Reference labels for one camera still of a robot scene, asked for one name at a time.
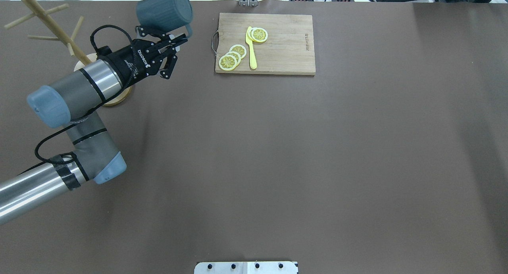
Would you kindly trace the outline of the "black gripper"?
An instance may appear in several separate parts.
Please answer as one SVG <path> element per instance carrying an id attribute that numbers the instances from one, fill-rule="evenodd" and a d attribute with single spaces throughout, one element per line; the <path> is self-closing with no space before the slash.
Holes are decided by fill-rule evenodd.
<path id="1" fill-rule="evenodd" d="M 160 41 L 154 43 L 136 39 L 131 45 L 116 52 L 107 56 L 98 56 L 98 59 L 106 61 L 111 66 L 123 88 L 157 73 L 161 78 L 169 79 L 178 60 L 175 47 L 188 41 L 186 34 L 171 38 L 169 33 L 148 26 L 136 26 L 136 32 L 141 38 L 152 36 Z"/>

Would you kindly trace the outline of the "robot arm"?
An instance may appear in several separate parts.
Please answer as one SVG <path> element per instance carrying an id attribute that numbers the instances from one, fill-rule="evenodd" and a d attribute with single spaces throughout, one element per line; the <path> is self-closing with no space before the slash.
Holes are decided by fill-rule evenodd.
<path id="1" fill-rule="evenodd" d="M 52 85 L 43 85 L 27 97 L 35 114 L 59 131 L 41 140 L 34 153 L 38 164 L 1 184 L 1 224 L 75 190 L 84 182 L 103 184 L 125 172 L 121 151 L 97 110 L 141 80 L 160 74 L 169 79 L 177 52 L 189 40 L 192 29 L 178 36 L 137 26 L 137 39 L 113 52 L 98 48 L 95 35 L 118 26 L 104 25 L 92 32 L 90 42 L 97 59 Z"/>

